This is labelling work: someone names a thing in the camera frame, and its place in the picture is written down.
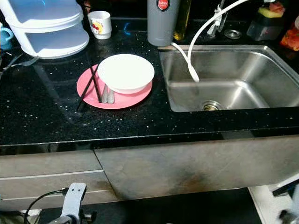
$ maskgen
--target kitchen counter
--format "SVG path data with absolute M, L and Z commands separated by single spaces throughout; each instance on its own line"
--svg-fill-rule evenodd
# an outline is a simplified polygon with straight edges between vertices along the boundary
M 52 146 L 56 146 L 55 151 L 65 151 L 299 134 L 298 107 L 173 112 L 158 49 L 147 42 L 146 31 L 131 23 L 114 21 L 110 39 L 91 38 L 87 48 L 76 55 L 39 60 L 29 67 L 10 68 L 3 75 L 0 155 L 51 152 Z M 188 43 L 190 37 L 181 44 Z M 199 40 L 197 44 L 252 42 L 243 38 Z M 299 73 L 296 53 L 276 45 L 270 47 Z M 90 66 L 86 55 L 96 64 L 123 53 L 137 54 L 153 64 L 155 77 L 151 93 L 130 108 L 103 110 L 85 105 L 81 112 L 76 112 L 79 103 L 76 83 Z

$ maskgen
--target yellow sponge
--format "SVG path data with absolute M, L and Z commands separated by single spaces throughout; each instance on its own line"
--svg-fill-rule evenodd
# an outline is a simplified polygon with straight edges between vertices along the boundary
M 260 14 L 262 14 L 263 16 L 265 17 L 268 17 L 268 18 L 280 18 L 283 16 L 283 12 L 282 13 L 275 13 L 275 12 L 272 12 L 270 11 L 269 9 L 267 8 L 259 8 L 258 9 L 258 12 Z

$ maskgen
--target cartoon mug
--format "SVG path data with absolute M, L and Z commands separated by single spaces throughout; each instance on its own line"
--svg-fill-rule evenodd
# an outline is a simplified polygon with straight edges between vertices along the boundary
M 3 27 L 3 24 L 0 24 L 0 45 L 3 50 L 8 50 L 12 48 L 11 39 L 14 37 L 13 32 Z
M 90 28 L 97 39 L 108 39 L 111 37 L 110 13 L 105 11 L 94 11 L 88 14 Z

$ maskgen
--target drain strainer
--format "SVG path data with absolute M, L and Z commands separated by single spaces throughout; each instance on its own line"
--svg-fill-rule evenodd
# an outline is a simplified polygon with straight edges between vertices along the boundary
M 204 111 L 218 111 L 221 109 L 222 109 L 221 104 L 214 100 L 208 100 L 204 102 L 202 107 L 202 110 Z

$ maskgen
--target pink plate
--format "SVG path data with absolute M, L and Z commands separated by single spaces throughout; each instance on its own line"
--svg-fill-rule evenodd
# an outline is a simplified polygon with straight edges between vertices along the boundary
M 91 77 L 92 73 L 90 71 L 90 69 L 87 69 L 85 72 L 82 73 L 82 75 L 79 77 L 78 82 L 77 82 L 77 92 L 79 94 L 79 96 L 82 95 L 90 77 Z M 103 93 L 104 90 L 104 82 L 99 78 L 97 72 L 95 74 L 95 78 L 98 84 L 98 87 L 100 89 L 101 95 Z M 126 108 L 129 106 L 133 106 L 137 103 L 139 103 L 140 101 L 142 101 L 144 98 L 146 98 L 146 96 L 150 93 L 151 87 L 152 87 L 152 82 L 150 82 L 149 84 L 146 85 L 146 87 L 141 90 L 140 92 L 134 93 L 134 94 L 120 94 L 117 92 L 114 92 L 114 104 L 102 104 L 98 102 L 98 97 L 97 97 L 97 93 L 95 91 L 93 82 L 90 84 L 85 97 L 84 97 L 84 101 L 86 103 L 88 103 L 91 106 L 95 106 L 98 108 L 102 108 L 102 109 L 121 109 L 121 108 Z

